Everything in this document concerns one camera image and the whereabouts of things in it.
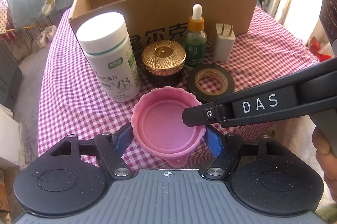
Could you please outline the person right hand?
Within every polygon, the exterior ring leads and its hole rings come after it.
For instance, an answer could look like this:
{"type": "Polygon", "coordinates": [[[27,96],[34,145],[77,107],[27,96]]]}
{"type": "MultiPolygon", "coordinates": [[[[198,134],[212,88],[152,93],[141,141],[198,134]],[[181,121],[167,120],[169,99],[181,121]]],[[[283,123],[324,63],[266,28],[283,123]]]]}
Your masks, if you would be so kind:
{"type": "Polygon", "coordinates": [[[321,133],[318,127],[315,127],[312,134],[312,143],[316,149],[316,160],[324,172],[324,180],[330,190],[332,199],[336,202],[337,195],[337,163],[330,143],[321,133]]]}

